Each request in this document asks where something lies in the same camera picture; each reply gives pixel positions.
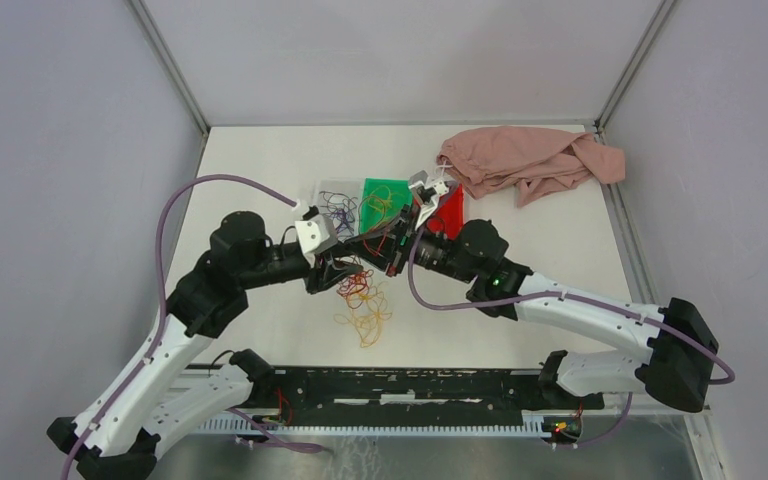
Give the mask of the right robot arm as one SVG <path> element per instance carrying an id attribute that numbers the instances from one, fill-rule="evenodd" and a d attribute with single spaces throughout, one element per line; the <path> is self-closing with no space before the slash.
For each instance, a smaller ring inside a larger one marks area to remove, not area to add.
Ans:
<path id="1" fill-rule="evenodd" d="M 548 325 L 606 345 L 603 352 L 558 350 L 544 362 L 540 400 L 562 408 L 575 397 L 645 393 L 675 410 L 698 413 L 710 386 L 734 372 L 697 307 L 680 298 L 667 306 L 612 300 L 565 286 L 506 256 L 509 244 L 489 220 L 470 220 L 448 239 L 416 227 L 403 209 L 388 225 L 346 240 L 349 252 L 389 276 L 419 266 L 466 282 L 466 300 L 448 310 L 478 309 L 493 317 Z"/>

